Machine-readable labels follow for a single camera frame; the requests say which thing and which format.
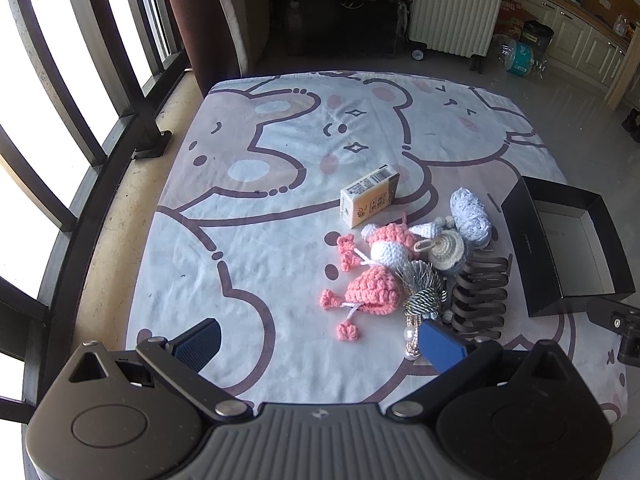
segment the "gray crochet hat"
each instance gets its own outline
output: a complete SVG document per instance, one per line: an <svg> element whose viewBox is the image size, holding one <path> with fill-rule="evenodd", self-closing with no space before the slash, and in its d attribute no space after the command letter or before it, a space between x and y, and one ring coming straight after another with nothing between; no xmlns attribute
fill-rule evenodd
<svg viewBox="0 0 640 480"><path fill-rule="evenodd" d="M418 254L426 252L436 269L449 270L464 257L465 241L459 232L445 230L435 238L416 242L414 251Z"/></svg>

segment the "window railing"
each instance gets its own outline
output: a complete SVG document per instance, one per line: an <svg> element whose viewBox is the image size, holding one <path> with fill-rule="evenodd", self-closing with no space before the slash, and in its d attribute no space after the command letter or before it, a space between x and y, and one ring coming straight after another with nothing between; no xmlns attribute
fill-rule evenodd
<svg viewBox="0 0 640 480"><path fill-rule="evenodd" d="M0 397L0 418L27 424L70 354L89 264L132 156L160 156L168 142L170 132L159 131L155 116L184 73L187 57L168 0L127 0L151 70L151 78L141 87L110 1L70 0L91 60L118 115L100 143L54 61L31 0L8 1L42 87L90 165L66 206L0 125L0 164L59 229L37 299L0 277L0 351L24 361L22 399ZM26 477L35 480L26 454L24 464Z"/></svg>

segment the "wooden post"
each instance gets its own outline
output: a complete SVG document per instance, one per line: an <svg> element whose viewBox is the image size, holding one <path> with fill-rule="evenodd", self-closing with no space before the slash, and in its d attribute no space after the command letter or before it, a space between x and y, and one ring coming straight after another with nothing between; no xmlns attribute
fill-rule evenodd
<svg viewBox="0 0 640 480"><path fill-rule="evenodd" d="M629 83L633 79L636 70L640 64L640 32L636 30L629 49L626 51L625 59L622 61L618 75L610 86L604 100L615 110L620 105L620 101L629 87Z"/></svg>

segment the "wooden countertop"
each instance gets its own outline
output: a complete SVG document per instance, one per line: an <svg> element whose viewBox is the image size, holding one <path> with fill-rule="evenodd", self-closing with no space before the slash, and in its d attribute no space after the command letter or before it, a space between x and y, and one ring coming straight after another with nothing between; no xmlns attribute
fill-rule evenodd
<svg viewBox="0 0 640 480"><path fill-rule="evenodd" d="M580 19L589 23L591 27L595 28L601 34L606 36L609 40L611 40L616 45L620 46L622 50L627 51L629 48L629 40L626 38L622 38L613 32L613 29L609 27L606 23L601 22L598 18L596 18L593 14L591 14L588 10L583 9L576 2L571 0L550 0L555 4L565 8L569 12L575 14Z"/></svg>

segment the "floor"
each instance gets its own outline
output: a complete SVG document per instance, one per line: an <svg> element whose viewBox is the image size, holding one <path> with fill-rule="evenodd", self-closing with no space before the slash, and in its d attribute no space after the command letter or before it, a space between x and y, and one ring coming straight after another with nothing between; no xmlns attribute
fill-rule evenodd
<svg viewBox="0 0 640 480"><path fill-rule="evenodd" d="M604 197L625 248L636 283L640 283L640 144L620 123L628 108L613 112L603 94L586 83L549 69L539 80L504 71L491 56L484 73L468 70L468 60L428 52L422 61L406 52L395 58L340 59L288 57L275 36L255 69L257 75L313 70L367 70L415 73L483 87L510 97L526 113L569 183ZM134 162L127 171L100 236L85 285L74 333L76 343L100 339L109 349L122 349L140 260L158 197L180 142L202 97L188 73L158 117L161 129L174 138L158 160ZM640 295L628 298L640 307ZM628 374L629 409L617 424L614 451L640 427L640 371Z"/></svg>

